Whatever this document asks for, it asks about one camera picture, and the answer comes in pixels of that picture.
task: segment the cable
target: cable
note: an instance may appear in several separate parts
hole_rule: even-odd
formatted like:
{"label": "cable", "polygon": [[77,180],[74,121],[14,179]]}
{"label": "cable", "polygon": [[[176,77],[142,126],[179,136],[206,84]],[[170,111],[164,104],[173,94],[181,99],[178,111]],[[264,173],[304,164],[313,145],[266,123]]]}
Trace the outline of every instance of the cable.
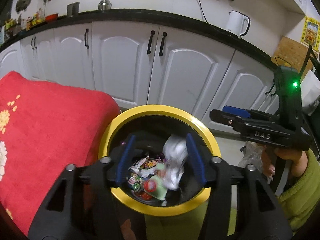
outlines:
{"label": "cable", "polygon": [[202,14],[203,14],[203,17],[204,17],[205,21],[207,22],[207,24],[210,24],[210,23],[208,23],[207,18],[206,18],[205,15],[204,15],[204,12],[203,12],[202,5],[201,5],[200,0],[198,0],[198,1],[199,1],[200,8],[201,8],[201,11],[202,11]]}
{"label": "cable", "polygon": [[278,61],[277,61],[276,58],[279,58],[279,59],[283,60],[284,62],[288,63],[288,64],[292,67],[292,65],[291,65],[288,61],[284,60],[283,58],[275,57],[275,60],[276,60],[276,62],[277,62],[277,64],[278,64],[278,66],[279,66],[279,63],[278,63]]}

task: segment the white kettle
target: white kettle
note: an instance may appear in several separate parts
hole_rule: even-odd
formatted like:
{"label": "white kettle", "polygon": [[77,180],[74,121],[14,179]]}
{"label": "white kettle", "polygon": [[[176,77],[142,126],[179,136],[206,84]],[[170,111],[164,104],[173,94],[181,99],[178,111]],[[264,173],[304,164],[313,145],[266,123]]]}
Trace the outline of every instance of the white kettle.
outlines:
{"label": "white kettle", "polygon": [[[231,11],[229,14],[230,17],[226,26],[226,30],[234,33],[239,38],[245,36],[250,28],[250,18],[247,15],[237,11]],[[245,31],[243,31],[245,22],[247,22],[247,27]]]}

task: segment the black countertop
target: black countertop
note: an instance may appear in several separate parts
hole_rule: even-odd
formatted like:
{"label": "black countertop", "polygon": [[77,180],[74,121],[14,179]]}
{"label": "black countertop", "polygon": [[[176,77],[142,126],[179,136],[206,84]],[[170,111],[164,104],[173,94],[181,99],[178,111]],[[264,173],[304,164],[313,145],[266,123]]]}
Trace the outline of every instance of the black countertop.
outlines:
{"label": "black countertop", "polygon": [[70,18],[62,16],[59,17],[56,22],[43,22],[35,26],[28,32],[24,33],[23,35],[17,35],[11,38],[0,47],[0,52],[25,37],[31,36],[35,33],[42,32],[51,28],[107,20],[123,20],[152,23],[197,33],[199,35],[220,41],[221,43],[224,43],[230,47],[239,50],[240,52],[262,63],[272,71],[274,71],[277,68],[277,65],[270,60],[271,57],[268,54],[263,52],[261,49],[258,49],[251,43],[243,39],[239,39],[233,33],[218,28],[214,25],[207,24],[206,22],[192,19],[189,17],[167,12],[142,9],[112,9],[106,13],[101,13],[100,11],[91,11],[80,13],[78,16]]}

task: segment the red blanket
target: red blanket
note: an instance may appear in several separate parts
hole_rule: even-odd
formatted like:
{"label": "red blanket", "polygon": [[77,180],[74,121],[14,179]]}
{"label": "red blanket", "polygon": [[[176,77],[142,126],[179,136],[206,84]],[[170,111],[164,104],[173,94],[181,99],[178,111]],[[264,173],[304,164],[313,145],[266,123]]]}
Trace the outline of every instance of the red blanket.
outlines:
{"label": "red blanket", "polygon": [[102,134],[118,114],[102,92],[16,72],[0,80],[0,201],[25,235],[64,167],[97,159]]}

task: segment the poster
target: poster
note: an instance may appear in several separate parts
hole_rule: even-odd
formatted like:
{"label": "poster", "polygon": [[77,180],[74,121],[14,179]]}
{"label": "poster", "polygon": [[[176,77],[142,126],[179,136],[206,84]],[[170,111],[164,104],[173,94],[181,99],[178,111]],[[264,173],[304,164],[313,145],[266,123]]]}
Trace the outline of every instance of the poster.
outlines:
{"label": "poster", "polygon": [[305,17],[305,19],[301,42],[311,45],[315,51],[319,51],[320,22],[310,17]]}

